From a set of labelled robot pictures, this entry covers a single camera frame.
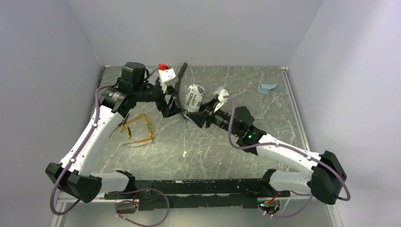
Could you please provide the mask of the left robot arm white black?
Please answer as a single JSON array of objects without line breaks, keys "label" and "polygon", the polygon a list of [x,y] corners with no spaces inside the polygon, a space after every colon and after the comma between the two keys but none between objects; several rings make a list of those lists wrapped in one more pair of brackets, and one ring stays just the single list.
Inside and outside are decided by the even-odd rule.
[{"label": "left robot arm white black", "polygon": [[135,193],[135,177],[129,172],[94,172],[98,153],[117,126],[137,103],[155,103],[165,118],[179,114],[179,84],[185,73],[184,64],[175,75],[172,68],[160,72],[154,84],[144,64],[128,62],[114,85],[95,93],[95,111],[73,148],[58,163],[50,163],[45,172],[56,189],[79,201],[89,203],[100,193],[117,192],[128,199]]}]

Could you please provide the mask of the blue cleaning cloth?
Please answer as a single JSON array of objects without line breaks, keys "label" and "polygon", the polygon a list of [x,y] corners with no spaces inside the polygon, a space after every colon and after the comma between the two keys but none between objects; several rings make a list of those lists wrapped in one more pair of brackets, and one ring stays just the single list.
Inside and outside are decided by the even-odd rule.
[{"label": "blue cleaning cloth", "polygon": [[257,87],[257,90],[259,93],[264,94],[264,95],[268,95],[269,92],[273,89],[275,89],[277,87],[277,84],[260,84]]}]

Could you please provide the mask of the orange transparent safety glasses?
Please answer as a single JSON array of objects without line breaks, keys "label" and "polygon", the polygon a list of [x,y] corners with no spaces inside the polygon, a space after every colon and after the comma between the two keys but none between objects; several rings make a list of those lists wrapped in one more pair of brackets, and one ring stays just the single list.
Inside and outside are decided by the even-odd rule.
[{"label": "orange transparent safety glasses", "polygon": [[151,122],[148,116],[143,113],[130,120],[128,126],[131,130],[132,137],[122,144],[125,147],[134,148],[150,144],[154,140],[154,133],[151,128]]}]

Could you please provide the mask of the printed glasses pouch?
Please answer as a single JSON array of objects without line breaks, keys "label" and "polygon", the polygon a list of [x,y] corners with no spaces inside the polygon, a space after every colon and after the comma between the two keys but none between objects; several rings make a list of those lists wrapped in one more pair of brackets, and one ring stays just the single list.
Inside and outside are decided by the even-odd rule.
[{"label": "printed glasses pouch", "polygon": [[205,90],[202,86],[195,84],[188,86],[185,96],[186,112],[199,111],[204,96],[205,96]]}]

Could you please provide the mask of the aluminium frame rail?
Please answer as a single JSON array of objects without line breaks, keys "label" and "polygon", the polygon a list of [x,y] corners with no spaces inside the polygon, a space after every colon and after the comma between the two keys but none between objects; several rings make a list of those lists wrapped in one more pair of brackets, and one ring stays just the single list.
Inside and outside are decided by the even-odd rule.
[{"label": "aluminium frame rail", "polygon": [[[69,195],[70,197],[74,198],[76,202],[84,202],[89,203],[99,196],[103,196],[109,192],[117,192],[123,195],[127,195],[131,193],[131,189],[134,188],[135,182],[134,176],[129,176],[128,179],[128,186],[122,192],[117,192],[115,190],[107,189],[105,192],[102,192],[100,187],[103,185],[101,182],[100,177],[90,176],[84,177],[82,179],[78,179],[77,176],[73,176],[72,183],[62,182],[61,183],[61,192]],[[278,200],[266,200],[257,205],[257,207],[263,212],[264,215],[269,215],[272,218],[290,218],[296,215],[301,214],[311,203],[310,194],[304,194],[294,191],[289,191],[290,197],[288,198],[281,198]],[[291,214],[284,214],[285,208],[288,206],[291,200],[295,198],[299,198],[301,200],[307,200],[307,204],[303,205],[298,211],[293,212]],[[136,209],[139,210],[139,204],[136,202],[135,199],[132,200],[121,200],[127,204],[133,205]]]}]

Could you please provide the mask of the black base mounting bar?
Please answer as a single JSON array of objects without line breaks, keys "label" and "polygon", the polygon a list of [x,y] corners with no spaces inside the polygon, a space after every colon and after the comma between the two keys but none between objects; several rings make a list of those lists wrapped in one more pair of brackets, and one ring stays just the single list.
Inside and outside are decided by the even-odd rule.
[{"label": "black base mounting bar", "polygon": [[289,191],[275,192],[258,178],[218,180],[137,180],[131,193],[109,192],[106,200],[132,200],[140,211],[171,207],[209,208],[239,206],[256,208],[266,200],[290,197]]}]

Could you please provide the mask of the yellow handled pliers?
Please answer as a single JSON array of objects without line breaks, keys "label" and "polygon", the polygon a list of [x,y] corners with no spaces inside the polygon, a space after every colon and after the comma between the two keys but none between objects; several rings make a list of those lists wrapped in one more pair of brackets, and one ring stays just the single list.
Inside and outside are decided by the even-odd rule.
[{"label": "yellow handled pliers", "polygon": [[112,133],[110,134],[110,137],[119,128],[121,128],[121,132],[123,132],[124,130],[127,131],[127,133],[128,133],[127,136],[128,136],[129,139],[132,137],[131,130],[130,130],[129,126],[128,126],[128,118],[129,118],[129,116],[130,116],[130,114],[128,113],[124,117],[124,119],[117,125],[117,127],[112,131]]}]

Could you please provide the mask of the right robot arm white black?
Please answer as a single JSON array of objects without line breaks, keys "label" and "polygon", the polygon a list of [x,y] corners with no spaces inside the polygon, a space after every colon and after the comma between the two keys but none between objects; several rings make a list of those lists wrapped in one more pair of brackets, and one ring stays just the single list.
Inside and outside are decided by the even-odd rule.
[{"label": "right robot arm white black", "polygon": [[347,175],[334,153],[315,153],[278,140],[253,125],[254,117],[247,107],[235,108],[234,115],[222,110],[214,112],[206,107],[185,116],[200,128],[214,124],[236,136],[236,149],[273,158],[296,170],[294,173],[268,170],[260,180],[260,190],[265,196],[280,191],[294,191],[311,194],[329,205],[335,204],[337,200],[350,199],[345,185]]}]

